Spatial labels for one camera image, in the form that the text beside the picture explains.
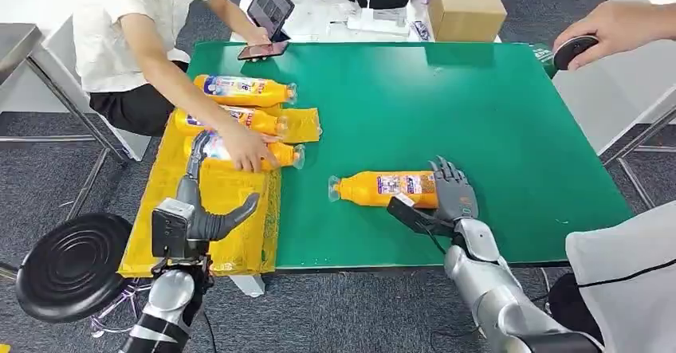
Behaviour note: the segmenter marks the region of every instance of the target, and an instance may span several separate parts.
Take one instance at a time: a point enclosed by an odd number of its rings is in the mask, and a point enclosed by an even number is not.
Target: human hand
[[[221,126],[217,132],[223,139],[223,145],[235,169],[260,172],[263,159],[266,159],[274,168],[279,167],[277,159],[265,145],[277,142],[277,138],[250,130],[234,120]]]
[[[673,6],[655,6],[640,2],[604,2],[587,17],[564,30],[554,41],[553,48],[556,51],[574,37],[585,34],[596,36],[599,43],[573,58],[568,64],[568,70],[576,70],[605,56],[636,49],[649,42],[671,36],[670,32],[676,31],[673,17]]]
[[[252,45],[267,45],[270,44],[268,38],[268,31],[260,26],[255,26],[251,29],[251,33],[245,37],[246,44]]]

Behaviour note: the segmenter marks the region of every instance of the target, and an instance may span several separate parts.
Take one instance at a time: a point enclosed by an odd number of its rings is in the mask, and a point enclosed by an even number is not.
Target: stool seat
[[[26,255],[17,274],[23,310],[38,320],[69,323],[112,302],[130,280],[117,273],[132,224],[113,214],[61,223]]]

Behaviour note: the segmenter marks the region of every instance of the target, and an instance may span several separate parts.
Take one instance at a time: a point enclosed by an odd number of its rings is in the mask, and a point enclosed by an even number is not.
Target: black pants
[[[173,62],[187,71],[187,63]],[[104,116],[112,126],[135,134],[162,136],[169,115],[174,111],[174,105],[150,84],[128,92],[92,92],[89,95],[90,108]]]

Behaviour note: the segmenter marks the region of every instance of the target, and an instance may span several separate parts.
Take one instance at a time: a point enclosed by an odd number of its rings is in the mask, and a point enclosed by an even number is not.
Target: man
[[[264,143],[271,139],[239,124],[186,76],[189,57],[174,46],[193,1],[85,0],[73,32],[89,105],[112,126],[153,136],[163,134],[176,106],[222,136],[238,169],[259,171],[261,159],[276,164]],[[230,0],[203,1],[249,44],[269,43]]]
[[[569,70],[652,41],[676,40],[676,4],[604,2],[561,33],[554,41],[554,49],[585,34],[595,35],[599,43],[575,57],[568,65]]]

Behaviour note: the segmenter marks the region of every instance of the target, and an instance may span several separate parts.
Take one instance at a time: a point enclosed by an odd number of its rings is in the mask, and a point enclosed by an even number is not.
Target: plastic bottle
[[[245,76],[207,76],[195,78],[195,84],[220,104],[270,107],[296,103],[296,84],[278,84],[274,80]]]
[[[191,137],[186,138],[185,143],[183,144],[183,150],[186,155],[190,155],[192,148]],[[298,144],[295,147],[289,146],[283,143],[268,143],[268,148],[272,151],[275,158],[279,162],[280,167],[294,166],[298,170],[303,168],[305,164],[305,146]],[[212,134],[209,139],[209,143],[204,147],[204,154],[207,158],[217,159],[220,162],[223,162],[223,166],[227,168],[234,168],[234,165],[230,159],[230,154],[223,144],[223,138],[219,135]],[[271,171],[273,169],[272,165],[267,160],[261,161],[261,168],[264,171]]]
[[[263,134],[284,136],[289,130],[289,122],[285,116],[271,116],[267,112],[255,108],[236,108],[232,106],[221,106],[224,110],[230,112],[240,124],[248,128],[261,132]],[[181,132],[188,135],[197,135],[204,130],[204,125],[197,118],[183,110],[178,110],[175,116],[176,127]]]
[[[328,179],[328,198],[343,199],[361,206],[386,207],[390,198],[405,194],[417,208],[437,208],[432,171],[364,171],[351,178]]]

